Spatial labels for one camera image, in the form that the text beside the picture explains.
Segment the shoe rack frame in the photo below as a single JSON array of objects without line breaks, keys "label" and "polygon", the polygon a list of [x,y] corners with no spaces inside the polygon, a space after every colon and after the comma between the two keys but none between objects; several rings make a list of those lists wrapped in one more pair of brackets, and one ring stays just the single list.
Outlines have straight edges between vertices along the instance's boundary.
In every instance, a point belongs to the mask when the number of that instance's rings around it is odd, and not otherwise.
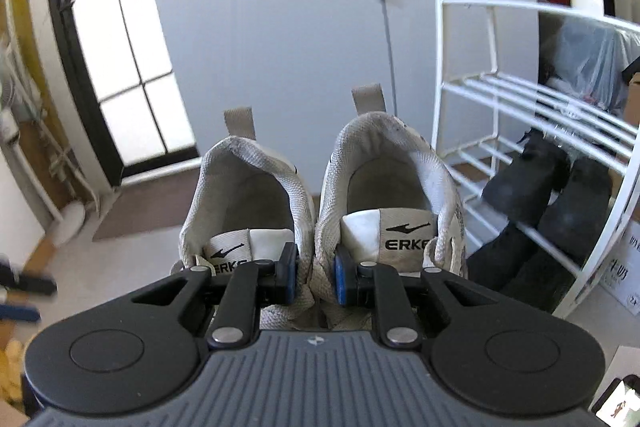
[{"label": "shoe rack frame", "polygon": [[[491,70],[457,78],[447,78],[447,28],[444,11],[446,7],[455,9],[459,6],[483,6],[486,8]],[[593,16],[586,12],[554,4],[516,0],[436,0],[437,73],[431,144],[438,155],[449,164],[449,171],[455,181],[464,187],[465,192],[469,193],[463,198],[465,212],[468,215],[484,226],[491,236],[495,237],[500,233],[491,220],[483,215],[479,207],[474,205],[481,198],[483,184],[471,181],[450,163],[451,159],[457,156],[462,162],[466,162],[492,178],[495,176],[500,162],[511,163],[510,153],[522,153],[523,148],[519,144],[500,135],[501,115],[507,115],[542,132],[555,135],[557,139],[606,165],[622,177],[622,185],[618,195],[610,201],[610,213],[604,229],[582,267],[575,264],[537,230],[518,223],[519,229],[575,277],[574,285],[571,286],[554,312],[554,315],[558,317],[566,317],[600,280],[607,267],[604,261],[620,240],[636,203],[638,203],[640,195],[640,184],[638,183],[640,136],[637,126],[630,125],[605,111],[549,87],[540,86],[537,82],[500,71],[495,33],[495,11],[501,7],[569,16],[637,33],[640,33],[640,26],[611,17]],[[455,148],[443,150],[440,143],[442,111],[447,98],[447,96],[443,96],[445,92],[468,98],[492,108],[492,134]],[[556,125],[562,126],[567,132],[563,132]],[[490,157],[491,163],[480,161],[478,157]],[[466,232],[466,237],[476,246],[482,245],[482,241],[473,233]]]}]

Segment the doormat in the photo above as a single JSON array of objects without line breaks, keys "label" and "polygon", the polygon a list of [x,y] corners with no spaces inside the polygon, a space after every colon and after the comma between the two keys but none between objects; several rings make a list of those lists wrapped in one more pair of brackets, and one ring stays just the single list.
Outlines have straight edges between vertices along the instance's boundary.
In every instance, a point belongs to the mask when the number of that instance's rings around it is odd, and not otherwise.
[{"label": "doormat", "polygon": [[200,168],[129,185],[113,203],[94,241],[178,227],[189,213]]}]

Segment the black door frame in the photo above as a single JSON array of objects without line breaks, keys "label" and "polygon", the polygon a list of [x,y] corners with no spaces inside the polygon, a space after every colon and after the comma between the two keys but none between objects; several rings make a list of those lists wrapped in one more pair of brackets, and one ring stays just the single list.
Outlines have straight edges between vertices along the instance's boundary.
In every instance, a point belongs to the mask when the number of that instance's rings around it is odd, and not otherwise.
[{"label": "black door frame", "polygon": [[49,0],[51,22],[69,91],[100,167],[111,186],[118,187],[126,176],[197,158],[198,150],[190,146],[133,165],[124,165],[91,83],[72,6],[72,0]]}]

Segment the black boot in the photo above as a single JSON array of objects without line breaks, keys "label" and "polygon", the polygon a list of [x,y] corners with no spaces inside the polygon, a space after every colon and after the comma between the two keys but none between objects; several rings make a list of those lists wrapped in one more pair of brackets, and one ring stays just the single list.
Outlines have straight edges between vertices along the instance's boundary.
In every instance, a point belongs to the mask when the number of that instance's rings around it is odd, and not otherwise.
[{"label": "black boot", "polygon": [[500,293],[553,313],[574,280],[558,261],[545,251],[538,250]]},{"label": "black boot", "polygon": [[500,291],[513,279],[538,246],[515,225],[508,224],[493,241],[466,260],[469,280]]},{"label": "black boot", "polygon": [[538,230],[582,265],[607,221],[610,197],[611,177],[606,166],[578,158],[566,187],[543,214]]},{"label": "black boot", "polygon": [[535,227],[545,212],[551,190],[561,190],[569,177],[569,156],[542,134],[532,134],[522,155],[489,180],[482,199],[510,221]]}]

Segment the plastic bag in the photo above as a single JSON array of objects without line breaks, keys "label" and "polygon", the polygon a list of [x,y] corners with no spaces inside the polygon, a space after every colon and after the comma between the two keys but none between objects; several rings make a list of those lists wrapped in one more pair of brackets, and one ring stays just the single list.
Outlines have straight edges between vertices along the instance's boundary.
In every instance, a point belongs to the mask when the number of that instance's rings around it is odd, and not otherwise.
[{"label": "plastic bag", "polygon": [[622,71],[640,56],[640,35],[571,17],[544,19],[540,55],[554,71],[546,85],[622,117]]}]

